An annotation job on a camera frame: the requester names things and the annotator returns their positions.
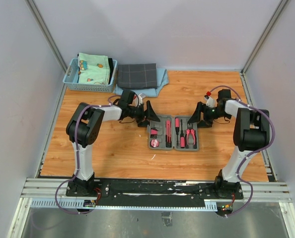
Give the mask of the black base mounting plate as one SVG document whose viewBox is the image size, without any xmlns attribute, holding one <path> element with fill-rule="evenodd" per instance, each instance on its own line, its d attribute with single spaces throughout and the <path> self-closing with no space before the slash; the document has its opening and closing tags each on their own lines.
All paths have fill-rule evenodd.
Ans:
<svg viewBox="0 0 295 238">
<path fill-rule="evenodd" d="M 66 196 L 99 197 L 99 205 L 121 207 L 203 207 L 206 199 L 243 199 L 239 182 L 200 182 L 97 178 L 89 182 L 70 181 Z"/>
</svg>

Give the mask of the blue plastic basket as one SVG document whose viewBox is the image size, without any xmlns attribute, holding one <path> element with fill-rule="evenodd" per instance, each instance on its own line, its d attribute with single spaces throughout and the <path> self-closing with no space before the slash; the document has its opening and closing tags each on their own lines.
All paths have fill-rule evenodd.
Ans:
<svg viewBox="0 0 295 238">
<path fill-rule="evenodd" d="M 70 62 L 68 69 L 63 78 L 63 83 L 70 89 L 74 91 L 89 91 L 89 92 L 107 92 L 112 93 L 116 78 L 118 75 L 118 62 L 113 59 L 113 72 L 112 77 L 109 84 L 101 85 L 101 84 L 81 84 L 78 82 L 79 74 L 78 74 L 78 62 L 77 58 L 73 58 Z"/>
</svg>

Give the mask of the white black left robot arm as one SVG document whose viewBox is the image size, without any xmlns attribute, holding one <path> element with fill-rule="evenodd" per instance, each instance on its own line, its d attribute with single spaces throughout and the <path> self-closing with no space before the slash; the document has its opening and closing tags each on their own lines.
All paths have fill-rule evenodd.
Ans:
<svg viewBox="0 0 295 238">
<path fill-rule="evenodd" d="M 71 117 L 66 134 L 74 148 L 75 170 L 68 181 L 66 196 L 107 197 L 110 185 L 96 181 L 92 168 L 92 148 L 101 125 L 105 121 L 133 119 L 138 127 L 146 127 L 151 121 L 160 122 L 150 101 L 143 103 L 138 95 L 130 90 L 123 91 L 120 98 L 108 105 L 80 103 Z"/>
</svg>

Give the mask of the aluminium frame rail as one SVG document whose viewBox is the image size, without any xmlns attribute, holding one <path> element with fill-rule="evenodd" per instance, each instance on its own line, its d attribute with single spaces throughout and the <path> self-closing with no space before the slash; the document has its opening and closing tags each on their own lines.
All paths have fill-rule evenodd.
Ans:
<svg viewBox="0 0 295 238">
<path fill-rule="evenodd" d="M 53 198 L 58 186 L 66 178 L 27 178 L 21 198 Z M 252 182 L 253 202 L 292 202 L 289 188 L 284 182 Z"/>
</svg>

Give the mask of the grey plastic tool case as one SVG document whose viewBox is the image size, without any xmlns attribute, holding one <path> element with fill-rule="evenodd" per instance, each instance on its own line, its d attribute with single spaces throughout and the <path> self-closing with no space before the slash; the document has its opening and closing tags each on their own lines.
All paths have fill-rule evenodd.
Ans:
<svg viewBox="0 0 295 238">
<path fill-rule="evenodd" d="M 200 140 L 199 140 L 199 133 L 198 133 L 198 127 L 197 123 L 191 123 L 194 130 L 196 131 L 196 139 L 197 139 L 197 148 L 180 148 L 180 131 L 179 134 L 177 135 L 175 132 L 175 118 L 180 119 L 180 130 L 183 128 L 184 130 L 184 136 L 186 135 L 186 129 L 187 129 L 187 122 L 189 120 L 189 116 L 170 116 L 170 115 L 158 115 L 160 118 L 160 122 L 155 122 L 151 121 L 150 125 L 147 126 L 147 132 L 148 132 L 148 148 L 154 149 L 154 150 L 172 150 L 175 149 L 177 151 L 189 151 L 189 152 L 196 152 L 200 149 Z M 171 121 L 171 148 L 166 147 L 166 139 L 165 139 L 165 134 L 166 134 L 166 121 L 170 120 Z M 159 141 L 159 146 L 157 148 L 152 148 L 150 146 L 151 138 L 150 138 L 150 130 L 151 128 L 155 127 L 158 129 L 158 135 L 157 135 L 157 140 Z"/>
</svg>

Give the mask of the pink black pliers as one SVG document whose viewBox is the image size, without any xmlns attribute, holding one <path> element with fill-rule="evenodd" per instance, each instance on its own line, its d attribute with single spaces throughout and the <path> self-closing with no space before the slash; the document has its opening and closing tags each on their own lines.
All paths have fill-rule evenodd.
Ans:
<svg viewBox="0 0 295 238">
<path fill-rule="evenodd" d="M 186 135 L 185 135 L 185 148 L 197 148 L 196 131 L 194 130 L 192 124 L 187 124 Z"/>
</svg>

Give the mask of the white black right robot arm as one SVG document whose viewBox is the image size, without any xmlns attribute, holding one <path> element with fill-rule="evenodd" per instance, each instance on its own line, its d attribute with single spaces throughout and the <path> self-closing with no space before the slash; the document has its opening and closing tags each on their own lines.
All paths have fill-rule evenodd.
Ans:
<svg viewBox="0 0 295 238">
<path fill-rule="evenodd" d="M 235 118 L 233 131 L 234 151 L 227 165 L 220 170 L 215 181 L 205 187 L 199 187 L 200 197 L 218 199 L 241 199 L 242 174 L 251 159 L 267 149 L 275 138 L 275 128 L 270 120 L 270 112 L 257 109 L 244 103 L 240 98 L 232 98 L 232 89 L 222 89 L 214 100 L 211 92 L 204 96 L 205 102 L 198 102 L 189 123 L 199 128 L 211 127 L 219 118 Z"/>
</svg>

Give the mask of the mint patterned cloth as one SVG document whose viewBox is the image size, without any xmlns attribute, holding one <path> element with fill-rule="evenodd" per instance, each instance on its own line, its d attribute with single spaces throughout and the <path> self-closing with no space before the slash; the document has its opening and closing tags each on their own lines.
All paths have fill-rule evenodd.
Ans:
<svg viewBox="0 0 295 238">
<path fill-rule="evenodd" d="M 78 54 L 79 79 L 81 84 L 107 85 L 110 78 L 108 56 Z"/>
</svg>

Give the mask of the pink utility knife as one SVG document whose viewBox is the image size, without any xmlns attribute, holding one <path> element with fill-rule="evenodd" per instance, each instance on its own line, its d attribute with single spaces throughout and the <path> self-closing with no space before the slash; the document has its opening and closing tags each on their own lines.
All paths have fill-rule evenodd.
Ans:
<svg viewBox="0 0 295 238">
<path fill-rule="evenodd" d="M 167 120 L 166 121 L 166 134 L 165 134 L 165 139 L 166 139 L 166 147 L 171 148 L 171 121 Z"/>
</svg>

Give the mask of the black cloth in basket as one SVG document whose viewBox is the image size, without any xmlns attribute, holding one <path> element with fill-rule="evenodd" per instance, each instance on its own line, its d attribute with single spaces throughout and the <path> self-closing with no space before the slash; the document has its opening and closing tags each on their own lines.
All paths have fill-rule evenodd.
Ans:
<svg viewBox="0 0 295 238">
<path fill-rule="evenodd" d="M 109 63 L 109 68 L 110 68 L 108 84 L 110 84 L 111 83 L 111 80 L 112 80 L 113 70 L 114 70 L 113 59 L 112 58 L 108 58 L 108 63 Z"/>
</svg>

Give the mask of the dark grey checked cloth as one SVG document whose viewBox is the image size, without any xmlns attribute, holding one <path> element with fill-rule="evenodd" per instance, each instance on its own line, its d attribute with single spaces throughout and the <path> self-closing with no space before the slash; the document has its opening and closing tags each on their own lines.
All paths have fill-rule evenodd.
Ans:
<svg viewBox="0 0 295 238">
<path fill-rule="evenodd" d="M 147 63 L 119 65 L 117 86 L 122 89 L 156 88 L 156 64 Z"/>
</svg>

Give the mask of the light blue folded cloth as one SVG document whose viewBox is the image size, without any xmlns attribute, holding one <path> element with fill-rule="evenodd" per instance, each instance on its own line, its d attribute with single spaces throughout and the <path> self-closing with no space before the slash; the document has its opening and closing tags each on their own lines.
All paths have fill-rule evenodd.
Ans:
<svg viewBox="0 0 295 238">
<path fill-rule="evenodd" d="M 144 93 L 147 97 L 155 98 L 159 95 L 161 89 L 169 83 L 168 73 L 166 68 L 159 68 L 156 66 L 156 74 L 157 74 L 157 87 L 156 88 L 145 88 L 145 89 L 122 89 L 120 87 L 115 86 L 113 91 L 114 94 L 121 95 L 125 90 L 134 91 L 136 94 Z"/>
</svg>

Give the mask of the pink hex key set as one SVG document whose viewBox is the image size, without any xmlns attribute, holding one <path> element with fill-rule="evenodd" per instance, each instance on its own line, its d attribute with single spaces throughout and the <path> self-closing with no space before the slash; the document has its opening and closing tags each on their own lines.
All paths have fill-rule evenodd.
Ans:
<svg viewBox="0 0 295 238">
<path fill-rule="evenodd" d="M 156 129 L 155 127 L 151 128 L 151 130 L 150 130 L 150 138 L 151 139 L 157 139 L 157 135 L 158 135 L 158 129 Z"/>
</svg>

